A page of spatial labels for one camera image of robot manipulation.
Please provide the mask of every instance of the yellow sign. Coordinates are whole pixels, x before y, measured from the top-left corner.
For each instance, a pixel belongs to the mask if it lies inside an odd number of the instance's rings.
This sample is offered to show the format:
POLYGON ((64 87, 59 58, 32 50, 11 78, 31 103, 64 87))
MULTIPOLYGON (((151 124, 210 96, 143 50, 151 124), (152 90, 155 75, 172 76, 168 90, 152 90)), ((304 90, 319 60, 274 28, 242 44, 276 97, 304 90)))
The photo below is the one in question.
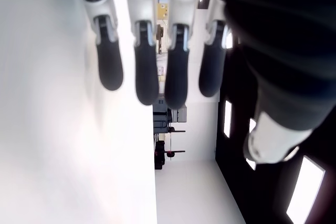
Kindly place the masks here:
POLYGON ((157 4, 158 19, 168 19, 168 4, 157 4))

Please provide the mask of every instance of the white backdrop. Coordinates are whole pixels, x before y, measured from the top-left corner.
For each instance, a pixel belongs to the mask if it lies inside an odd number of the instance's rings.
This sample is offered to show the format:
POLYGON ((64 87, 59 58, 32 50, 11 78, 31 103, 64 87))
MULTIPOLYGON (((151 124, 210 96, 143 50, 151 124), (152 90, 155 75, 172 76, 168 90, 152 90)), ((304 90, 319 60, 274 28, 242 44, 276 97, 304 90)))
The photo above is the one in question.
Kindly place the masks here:
POLYGON ((152 107, 98 79, 81 0, 0 0, 0 223, 156 223, 152 107))

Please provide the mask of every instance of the black rubber fingertip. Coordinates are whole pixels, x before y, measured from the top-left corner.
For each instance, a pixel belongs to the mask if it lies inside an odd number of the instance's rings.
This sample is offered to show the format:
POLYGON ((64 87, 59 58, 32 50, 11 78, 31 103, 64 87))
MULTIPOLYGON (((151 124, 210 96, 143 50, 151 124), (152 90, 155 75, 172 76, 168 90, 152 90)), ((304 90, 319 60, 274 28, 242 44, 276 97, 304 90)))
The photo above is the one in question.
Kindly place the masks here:
POLYGON ((152 105, 159 96, 158 68, 156 66, 156 47, 142 40, 135 51, 135 88, 139 101, 152 105))
POLYGON ((174 50, 168 50, 168 64, 164 97, 171 109, 181 108, 188 93, 188 55, 181 43, 174 50))
POLYGON ((226 50, 222 48, 221 40, 220 43, 214 41, 212 45, 204 45, 198 86, 205 97, 212 97, 221 88, 225 54, 226 50))
POLYGON ((119 89, 123 81, 119 41, 111 42, 107 37, 102 37, 97 52, 101 84, 110 91, 119 89))

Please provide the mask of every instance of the black wall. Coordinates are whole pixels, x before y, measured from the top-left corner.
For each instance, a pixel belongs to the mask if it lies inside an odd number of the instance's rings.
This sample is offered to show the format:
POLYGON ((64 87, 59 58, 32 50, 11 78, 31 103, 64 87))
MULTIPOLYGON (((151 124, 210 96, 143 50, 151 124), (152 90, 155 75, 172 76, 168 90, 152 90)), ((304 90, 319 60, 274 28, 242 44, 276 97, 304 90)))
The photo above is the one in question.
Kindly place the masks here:
POLYGON ((336 109, 300 145, 293 159, 257 165, 256 170, 252 170, 243 156, 243 142, 248 134, 249 119, 254 116, 257 81, 238 47, 227 54, 220 92, 216 161, 246 223, 292 223, 286 211, 304 155, 326 171, 306 223, 336 223, 336 109), (225 100, 233 106, 230 138, 223 132, 225 100))

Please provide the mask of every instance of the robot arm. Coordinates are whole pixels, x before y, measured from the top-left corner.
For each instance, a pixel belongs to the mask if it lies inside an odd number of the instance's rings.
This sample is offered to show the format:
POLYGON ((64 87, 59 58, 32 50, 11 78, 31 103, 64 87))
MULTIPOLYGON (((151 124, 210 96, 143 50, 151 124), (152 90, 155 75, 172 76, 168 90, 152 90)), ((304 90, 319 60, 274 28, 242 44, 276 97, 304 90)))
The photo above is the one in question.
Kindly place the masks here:
MULTIPOLYGON (((123 72, 113 0, 84 0, 97 34, 99 75, 116 90, 123 72)), ((157 0, 128 0, 135 39, 136 92, 146 105, 157 98, 155 33, 157 0)), ((188 41, 198 0, 170 0, 167 104, 187 97, 188 41)), ((199 88, 206 97, 221 86, 229 29, 258 80, 256 128, 245 156, 257 163, 283 161, 318 127, 336 102, 334 0, 211 0, 199 88)))

